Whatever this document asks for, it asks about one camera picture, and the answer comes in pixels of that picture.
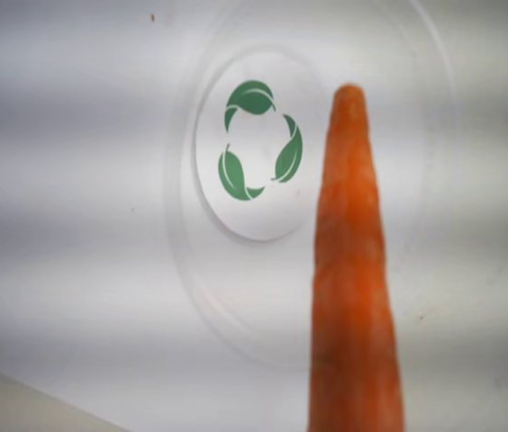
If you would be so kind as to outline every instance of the green leaf icon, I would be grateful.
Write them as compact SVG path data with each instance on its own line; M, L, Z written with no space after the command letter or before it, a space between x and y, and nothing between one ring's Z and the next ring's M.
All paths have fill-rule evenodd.
M224 124L226 131L230 128L230 122L238 108L247 113L262 115L274 106L272 91L270 87L261 81L246 81L234 90L226 104Z
M294 177L302 160L302 134L300 129L298 129L298 125L292 117L285 115L284 118L290 130L290 141L280 152L275 165L276 178L274 180L280 183L286 183Z
M222 185L226 189L226 192L237 200L253 200L262 194L264 188L251 189L246 187L242 163L236 155L228 150L229 147L230 144L226 146L226 150L220 155L220 159L218 159L218 175Z

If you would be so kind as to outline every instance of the recycling symbol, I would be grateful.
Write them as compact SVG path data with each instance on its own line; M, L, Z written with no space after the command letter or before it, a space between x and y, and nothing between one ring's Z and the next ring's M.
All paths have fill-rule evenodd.
M266 84L260 81L242 83L232 92L226 104L224 114L226 132L230 130L232 117L238 110L253 115L263 115L270 108L276 110L274 96ZM277 157L274 178L269 179L271 182L282 184L290 181L295 176L302 160L303 150L302 134L298 125L289 115L283 114L283 117L290 130L290 140ZM230 144L226 146L218 160L218 175L226 192L237 200L251 201L264 192L265 186L258 189L246 186L242 163L238 156L230 151Z

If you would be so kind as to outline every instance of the carrot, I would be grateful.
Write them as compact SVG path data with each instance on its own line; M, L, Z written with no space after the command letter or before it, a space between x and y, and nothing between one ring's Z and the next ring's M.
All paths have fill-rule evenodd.
M314 265L309 432L402 432L367 107L353 85L334 96Z

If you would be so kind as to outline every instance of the carrot skin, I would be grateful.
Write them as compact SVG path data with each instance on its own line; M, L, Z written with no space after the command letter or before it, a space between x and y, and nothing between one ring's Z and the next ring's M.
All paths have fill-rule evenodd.
M314 241L309 432L403 432L364 93L334 96Z

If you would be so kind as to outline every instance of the white circular label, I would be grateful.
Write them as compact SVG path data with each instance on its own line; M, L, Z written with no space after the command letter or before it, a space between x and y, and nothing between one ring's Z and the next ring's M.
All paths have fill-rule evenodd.
M296 230L320 187L324 92L281 52L238 58L213 83L195 130L195 162L214 214L234 233L272 240Z

